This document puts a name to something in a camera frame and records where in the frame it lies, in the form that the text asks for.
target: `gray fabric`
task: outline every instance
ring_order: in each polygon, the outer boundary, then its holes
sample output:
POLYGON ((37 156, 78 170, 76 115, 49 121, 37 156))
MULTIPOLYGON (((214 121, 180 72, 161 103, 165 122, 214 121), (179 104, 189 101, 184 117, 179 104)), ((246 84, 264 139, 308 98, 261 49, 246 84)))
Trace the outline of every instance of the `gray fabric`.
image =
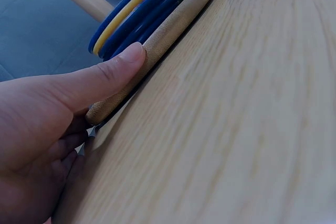
POLYGON ((87 47, 98 26, 71 0, 0 0, 0 81, 97 64, 87 47))

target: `finger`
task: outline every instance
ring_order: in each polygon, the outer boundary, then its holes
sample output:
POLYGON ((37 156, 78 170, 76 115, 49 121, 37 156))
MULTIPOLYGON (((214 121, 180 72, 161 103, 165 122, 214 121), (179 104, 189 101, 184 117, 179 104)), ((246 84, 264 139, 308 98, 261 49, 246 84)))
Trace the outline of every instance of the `finger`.
POLYGON ((139 42, 109 61, 73 73, 54 76, 53 96, 72 112, 106 99, 122 89, 144 62, 145 51, 139 42))
POLYGON ((85 157, 82 155, 77 155, 76 160, 74 161, 70 172, 67 177, 67 185, 72 184, 76 178, 78 178, 83 171, 85 164, 85 157))
POLYGON ((47 151, 46 159, 54 161, 63 159, 71 153, 76 147, 80 146, 88 139, 88 132, 82 131, 77 134, 67 135, 55 142, 47 151))
POLYGON ((76 157, 77 157, 77 152, 74 150, 72 152, 70 152, 68 154, 68 156, 66 156, 63 160, 62 160, 62 165, 65 169, 65 172, 66 172, 66 176, 68 176, 70 170, 71 170, 71 167, 74 163, 74 161, 76 160, 76 157))
POLYGON ((79 133, 90 127, 91 125, 86 121, 85 116, 75 116, 63 136, 79 133))
POLYGON ((144 59, 145 51, 136 42, 91 68, 0 82, 0 124, 7 129, 2 137, 10 140, 0 150, 0 169, 20 169, 44 156, 71 124, 74 113, 122 89, 144 59))

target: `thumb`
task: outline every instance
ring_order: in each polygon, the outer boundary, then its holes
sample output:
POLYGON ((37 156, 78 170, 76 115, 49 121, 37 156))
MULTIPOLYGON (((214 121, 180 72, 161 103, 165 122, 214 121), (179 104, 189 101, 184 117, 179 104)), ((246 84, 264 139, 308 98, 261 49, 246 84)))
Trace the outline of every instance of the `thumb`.
POLYGON ((53 95, 73 113, 104 100, 121 90, 139 71, 145 50, 139 42, 111 60, 52 78, 53 95))

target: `yellow ring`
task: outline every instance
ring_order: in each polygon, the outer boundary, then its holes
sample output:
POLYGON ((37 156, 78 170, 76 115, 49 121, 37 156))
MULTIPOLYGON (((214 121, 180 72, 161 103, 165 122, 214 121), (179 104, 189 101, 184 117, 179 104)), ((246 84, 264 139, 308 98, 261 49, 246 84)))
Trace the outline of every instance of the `yellow ring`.
POLYGON ((105 41, 111 36, 114 30, 120 25, 120 23, 136 8, 143 0, 131 0, 127 5, 114 17, 105 30, 99 36, 95 46, 93 47, 93 53, 98 55, 99 50, 104 45, 105 41))

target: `hand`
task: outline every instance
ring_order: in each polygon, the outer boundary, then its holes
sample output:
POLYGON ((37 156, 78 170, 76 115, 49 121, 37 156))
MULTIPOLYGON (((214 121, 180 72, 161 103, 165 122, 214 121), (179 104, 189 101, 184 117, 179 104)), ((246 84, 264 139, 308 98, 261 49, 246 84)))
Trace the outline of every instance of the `hand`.
POLYGON ((140 43, 68 74, 0 83, 0 223, 43 223, 83 156, 87 107, 118 92, 144 62, 140 43))

